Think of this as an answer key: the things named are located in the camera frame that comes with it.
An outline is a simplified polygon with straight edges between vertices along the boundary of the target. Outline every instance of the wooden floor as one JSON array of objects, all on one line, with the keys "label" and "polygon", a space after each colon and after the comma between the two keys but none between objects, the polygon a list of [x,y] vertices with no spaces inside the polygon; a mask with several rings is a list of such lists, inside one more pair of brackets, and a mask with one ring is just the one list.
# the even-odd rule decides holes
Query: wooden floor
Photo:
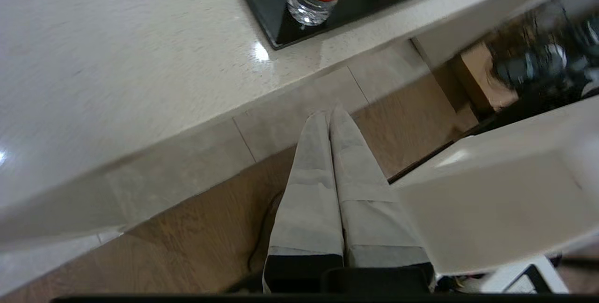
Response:
[{"label": "wooden floor", "polygon": [[[428,75],[354,116],[390,177],[476,124],[464,96],[451,77]],[[289,148],[263,160],[0,302],[47,302],[67,294],[218,292],[231,286],[250,273],[246,262],[263,214],[285,189],[293,155]],[[266,226],[253,269],[265,258],[271,222]]]}]

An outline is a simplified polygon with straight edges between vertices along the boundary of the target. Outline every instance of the black shoe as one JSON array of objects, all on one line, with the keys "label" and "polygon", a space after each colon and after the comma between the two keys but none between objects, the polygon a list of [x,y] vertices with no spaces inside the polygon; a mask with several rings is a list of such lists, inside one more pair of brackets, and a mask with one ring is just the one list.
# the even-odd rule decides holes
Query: black shoe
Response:
[{"label": "black shoe", "polygon": [[572,28],[578,47],[587,55],[599,58],[599,17],[593,16]]},{"label": "black shoe", "polygon": [[567,66],[565,51],[557,44],[531,49],[518,58],[493,65],[496,77],[507,87],[519,90],[540,78],[557,77]]}]

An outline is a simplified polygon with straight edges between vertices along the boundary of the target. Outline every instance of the floor tile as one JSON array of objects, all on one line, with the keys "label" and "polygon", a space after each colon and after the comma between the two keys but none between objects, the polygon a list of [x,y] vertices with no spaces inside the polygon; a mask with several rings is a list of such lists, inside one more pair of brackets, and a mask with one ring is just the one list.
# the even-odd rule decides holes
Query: floor tile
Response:
[{"label": "floor tile", "polygon": [[385,177],[395,175],[475,124],[471,112],[456,115],[432,74],[370,104],[355,117]]},{"label": "floor tile", "polygon": [[430,72],[410,41],[358,56],[351,60],[349,70],[370,103]]},{"label": "floor tile", "polygon": [[343,67],[234,117],[257,161],[295,145],[308,116],[341,103],[348,112],[368,102]]},{"label": "floor tile", "polygon": [[106,174],[131,225],[225,181],[254,163],[233,123],[169,139]]},{"label": "floor tile", "polygon": [[437,84],[439,84],[439,87],[445,93],[445,97],[451,103],[454,111],[457,112],[464,106],[470,106],[471,102],[466,90],[448,64],[435,68],[432,74],[437,79]]},{"label": "floor tile", "polygon": [[19,251],[0,252],[0,295],[100,245],[94,235]]}]

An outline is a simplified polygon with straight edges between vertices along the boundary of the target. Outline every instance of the cardboard box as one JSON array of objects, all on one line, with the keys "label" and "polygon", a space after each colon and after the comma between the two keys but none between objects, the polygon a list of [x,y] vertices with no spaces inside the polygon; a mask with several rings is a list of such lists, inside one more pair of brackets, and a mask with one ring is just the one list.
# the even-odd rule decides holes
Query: cardboard box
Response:
[{"label": "cardboard box", "polygon": [[509,90],[491,74],[493,60],[485,43],[456,56],[451,61],[451,68],[464,85],[475,109],[483,116],[518,100],[515,91]]}]

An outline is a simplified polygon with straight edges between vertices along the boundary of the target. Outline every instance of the speckled countertop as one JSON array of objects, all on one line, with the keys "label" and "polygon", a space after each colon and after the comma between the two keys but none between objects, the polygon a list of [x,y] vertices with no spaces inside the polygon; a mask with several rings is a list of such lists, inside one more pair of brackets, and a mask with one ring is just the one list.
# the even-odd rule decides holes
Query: speckled countertop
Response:
[{"label": "speckled countertop", "polygon": [[0,0],[0,207],[484,0],[413,0],[272,51],[244,0]]}]

